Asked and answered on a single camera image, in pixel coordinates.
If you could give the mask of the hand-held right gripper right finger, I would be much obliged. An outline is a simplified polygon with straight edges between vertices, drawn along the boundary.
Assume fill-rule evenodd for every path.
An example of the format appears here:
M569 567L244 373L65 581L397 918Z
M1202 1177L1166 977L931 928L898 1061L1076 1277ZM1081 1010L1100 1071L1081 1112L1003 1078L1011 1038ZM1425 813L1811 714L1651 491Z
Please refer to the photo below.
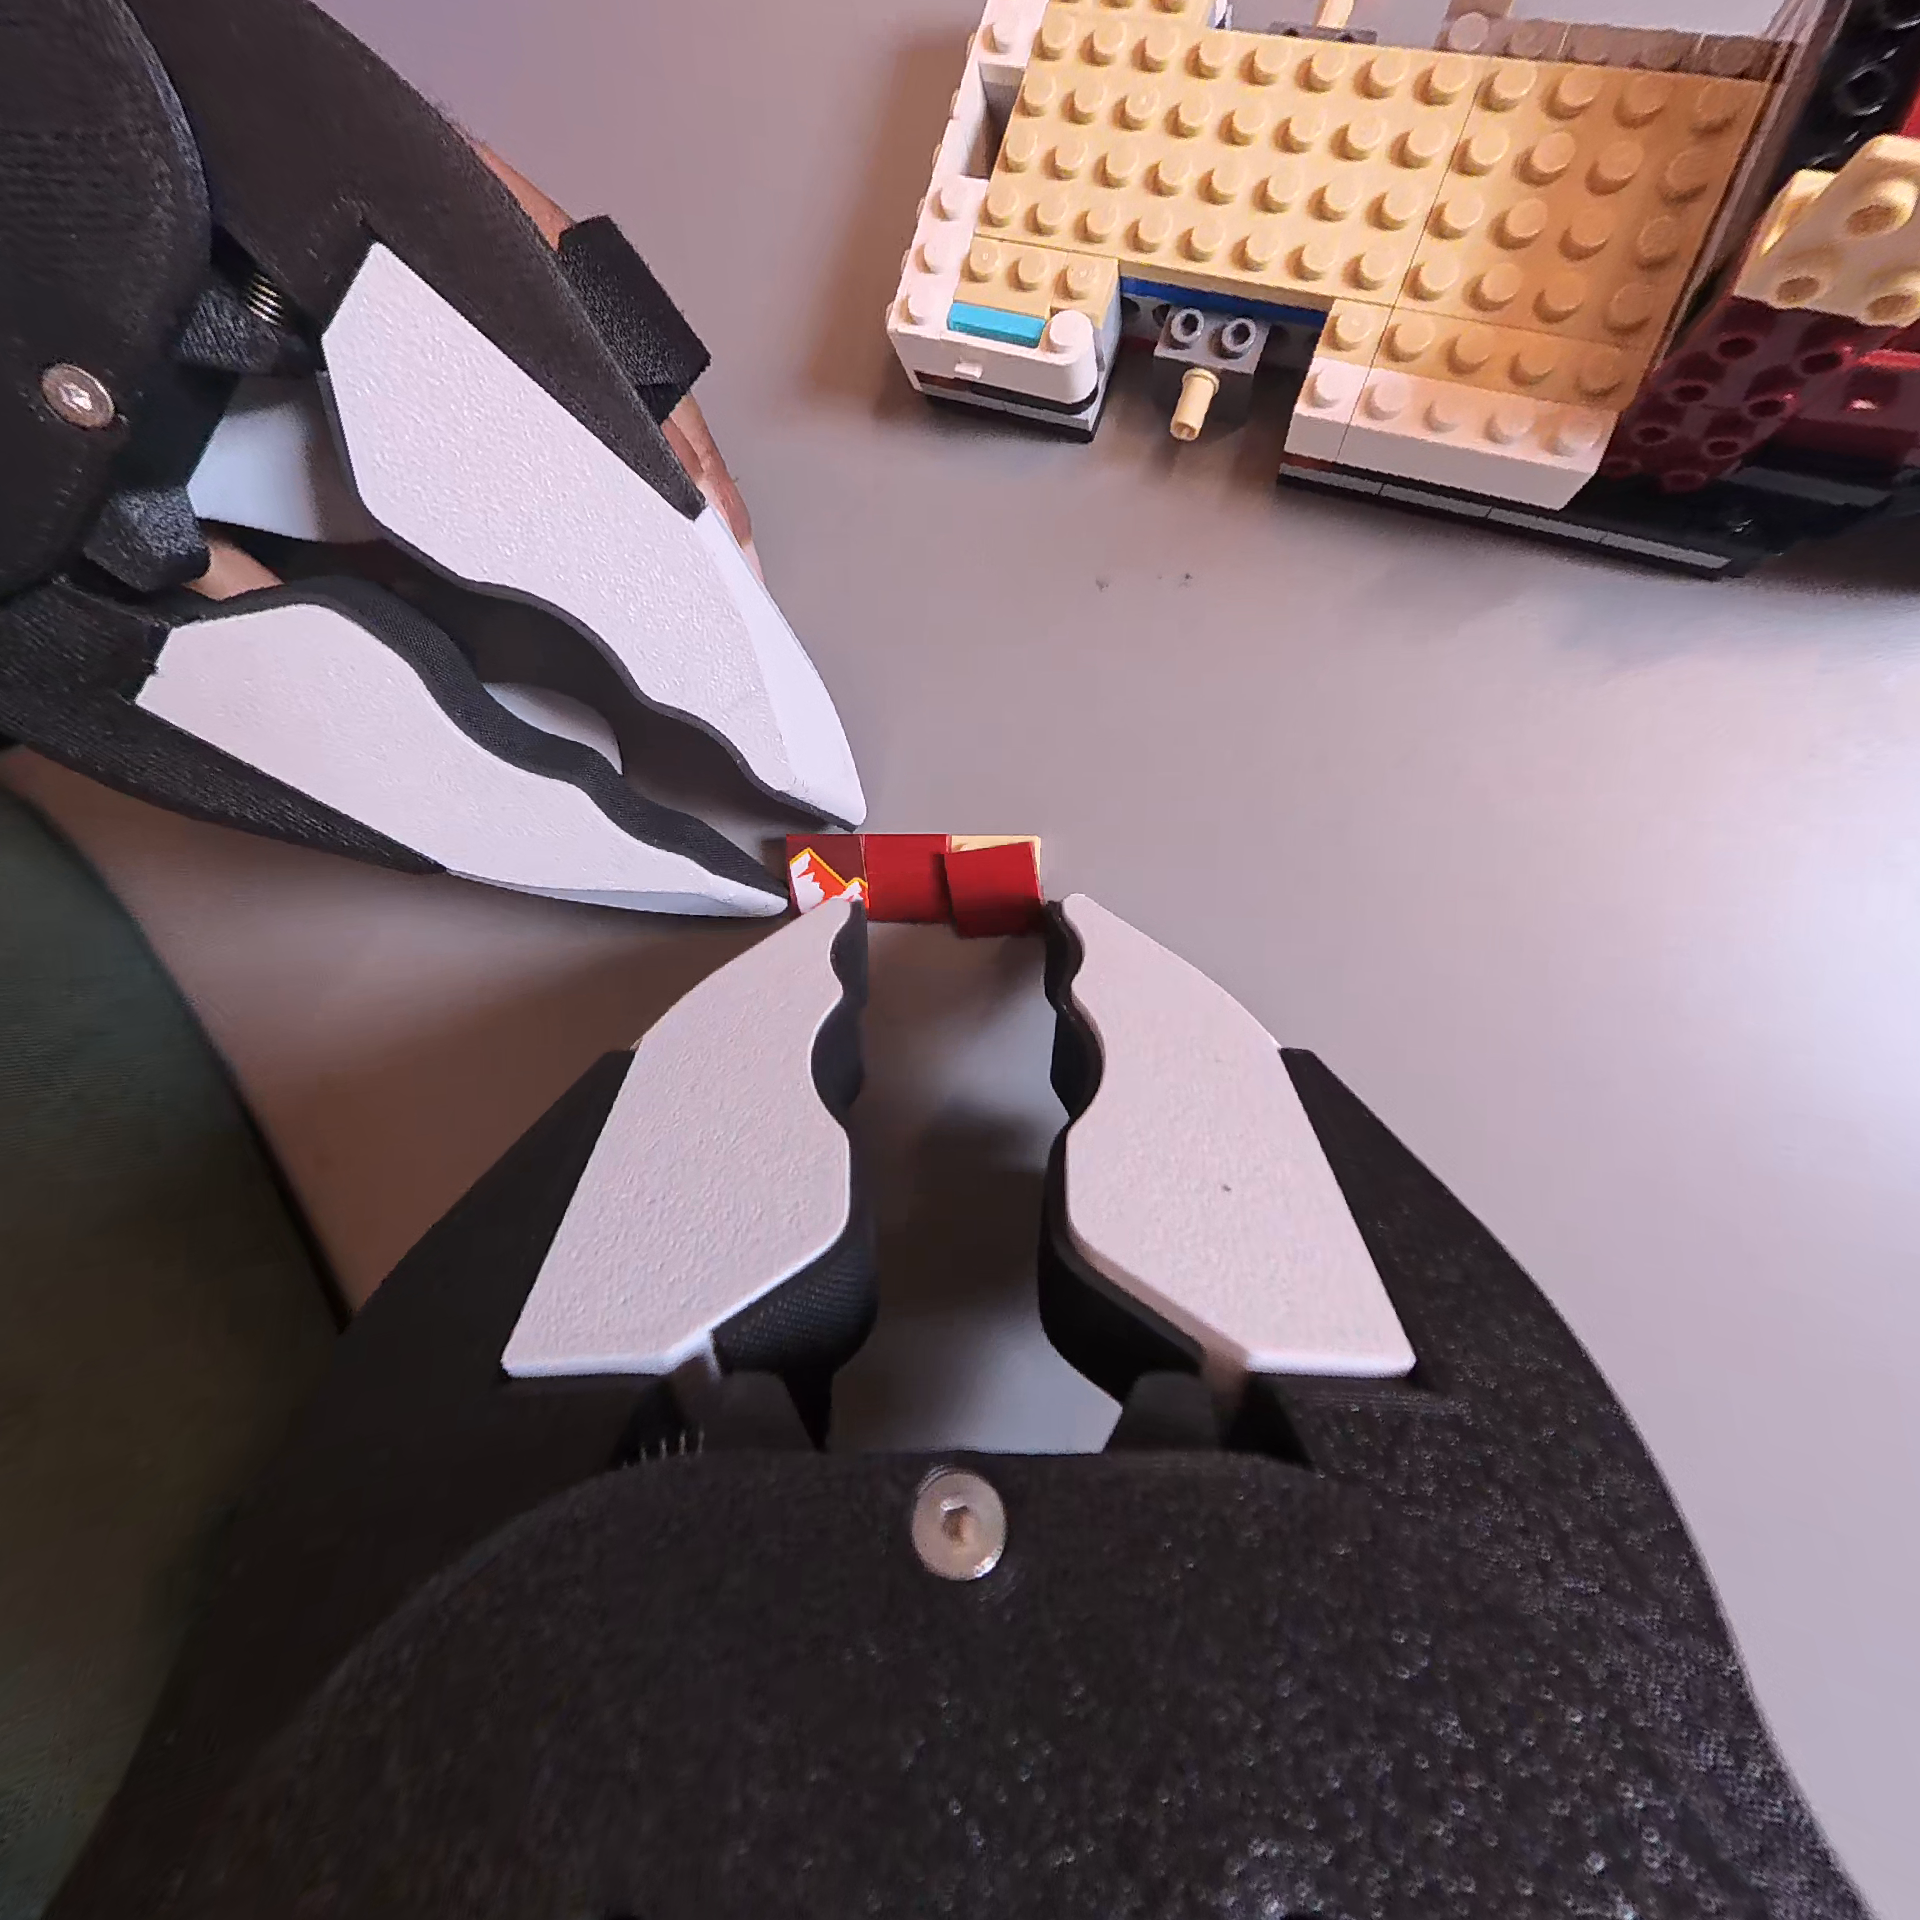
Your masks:
M1048 1222L1067 1277L1216 1385L1416 1355L1274 1034L1090 895L1051 907Z

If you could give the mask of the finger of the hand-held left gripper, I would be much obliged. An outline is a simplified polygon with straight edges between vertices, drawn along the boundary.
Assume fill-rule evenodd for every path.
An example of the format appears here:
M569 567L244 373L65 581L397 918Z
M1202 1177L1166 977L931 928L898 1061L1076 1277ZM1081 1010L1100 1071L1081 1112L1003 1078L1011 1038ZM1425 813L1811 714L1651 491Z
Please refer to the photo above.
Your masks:
M388 534L572 621L762 787L866 817L832 696L709 499L684 517L384 247L322 349L352 481Z
M784 890L622 769L612 699L485 682L421 609L348 578L171 592L134 704L433 867L529 895L771 918Z

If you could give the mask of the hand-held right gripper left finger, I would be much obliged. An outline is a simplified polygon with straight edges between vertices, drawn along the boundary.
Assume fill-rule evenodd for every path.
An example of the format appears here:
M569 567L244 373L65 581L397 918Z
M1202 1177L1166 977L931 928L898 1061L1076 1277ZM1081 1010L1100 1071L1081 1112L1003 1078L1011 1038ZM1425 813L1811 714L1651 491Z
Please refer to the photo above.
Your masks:
M501 1353L515 1378L665 1376L717 1362L717 1333L853 1213L851 1147L813 1071L843 1006L854 901L784 923L637 1042L609 1121Z

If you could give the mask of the small dark red brick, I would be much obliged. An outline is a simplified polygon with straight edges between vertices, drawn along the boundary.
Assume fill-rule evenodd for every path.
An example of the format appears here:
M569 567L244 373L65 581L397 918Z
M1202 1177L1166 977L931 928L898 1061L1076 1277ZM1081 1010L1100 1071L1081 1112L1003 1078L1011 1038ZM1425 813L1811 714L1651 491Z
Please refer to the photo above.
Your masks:
M965 936L1008 936L1044 918L1040 862L1027 848L946 854L952 923Z

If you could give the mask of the tan and dark red brick model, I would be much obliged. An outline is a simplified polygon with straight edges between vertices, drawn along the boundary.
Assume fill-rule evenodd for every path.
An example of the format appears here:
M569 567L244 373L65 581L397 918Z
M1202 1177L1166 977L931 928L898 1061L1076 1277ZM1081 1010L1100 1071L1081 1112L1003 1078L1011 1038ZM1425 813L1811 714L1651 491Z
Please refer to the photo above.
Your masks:
M987 3L888 336L910 385L1171 431L1294 368L1289 487L1713 578L1915 533L1915 3L1761 33L1448 3Z

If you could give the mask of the grey desk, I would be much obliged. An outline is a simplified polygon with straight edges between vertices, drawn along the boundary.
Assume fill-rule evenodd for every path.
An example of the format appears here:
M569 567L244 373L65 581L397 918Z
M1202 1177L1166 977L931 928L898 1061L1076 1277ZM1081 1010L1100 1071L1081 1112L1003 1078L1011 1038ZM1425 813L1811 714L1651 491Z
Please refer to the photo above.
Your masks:
M1915 1915L1915 561L1693 583L915 394L883 307L984 3L328 3L710 347L697 394L869 827L1035 831L1315 1048L1547 1291L1665 1466L1771 1731ZM364 1297L762 928L277 848L12 751L149 929ZM1037 941L877 928L851 1449L1090 1449L1032 1297Z

